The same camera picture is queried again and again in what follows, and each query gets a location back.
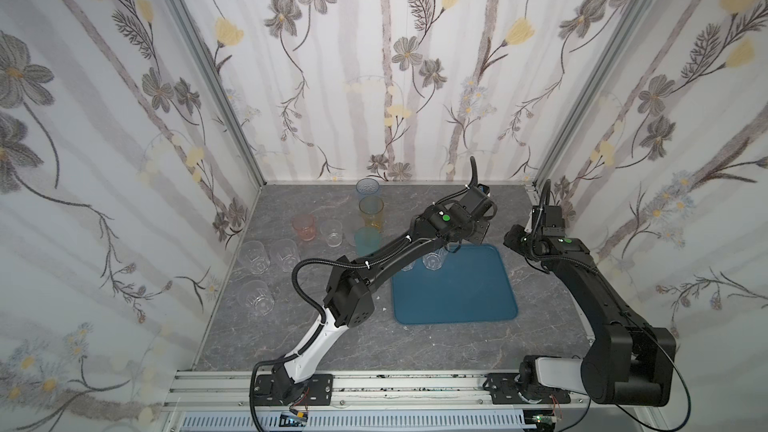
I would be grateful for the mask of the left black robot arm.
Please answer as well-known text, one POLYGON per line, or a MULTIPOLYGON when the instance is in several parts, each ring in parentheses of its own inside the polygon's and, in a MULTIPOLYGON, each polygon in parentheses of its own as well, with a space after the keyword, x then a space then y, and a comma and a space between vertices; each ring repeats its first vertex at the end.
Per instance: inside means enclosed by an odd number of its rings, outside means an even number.
POLYGON ((463 189, 428 205, 411 219, 404 233, 380 249, 352 260, 346 257, 304 259, 294 267, 292 286, 317 317, 290 352, 254 366, 253 377, 260 368, 271 368, 271 389, 268 393, 257 392, 258 398, 271 396, 281 404, 298 400, 335 342, 372 316, 373 293, 404 267, 429 253, 439 250, 455 253, 465 242, 473 245, 483 242, 497 205, 490 198, 490 188, 479 182, 474 157, 470 158, 470 167, 471 179, 463 189), (299 284, 299 272, 310 265, 331 268, 326 295, 321 302, 311 298, 299 284))

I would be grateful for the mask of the teal plastic tray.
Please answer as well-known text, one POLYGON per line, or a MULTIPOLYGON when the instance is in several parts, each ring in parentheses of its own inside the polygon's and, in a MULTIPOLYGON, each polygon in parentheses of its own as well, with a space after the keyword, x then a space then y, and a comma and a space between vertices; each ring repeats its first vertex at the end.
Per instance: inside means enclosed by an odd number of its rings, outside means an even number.
POLYGON ((441 268, 422 261, 392 279, 395 319, 403 325, 500 322, 518 316, 514 292, 498 249, 466 245, 441 268))

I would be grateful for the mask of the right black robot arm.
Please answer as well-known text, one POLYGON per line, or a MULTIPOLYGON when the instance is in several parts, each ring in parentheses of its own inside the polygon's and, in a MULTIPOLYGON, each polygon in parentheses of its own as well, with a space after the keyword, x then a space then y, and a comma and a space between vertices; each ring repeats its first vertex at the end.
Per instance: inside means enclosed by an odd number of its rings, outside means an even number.
POLYGON ((598 404, 661 407, 668 403, 676 340, 651 326, 620 297, 598 270, 588 247, 567 236, 560 206, 544 183, 527 226, 504 237, 507 248, 554 274, 568 289, 590 325, 594 340, 581 359, 527 355, 515 379, 529 401, 556 391, 587 395, 598 404))

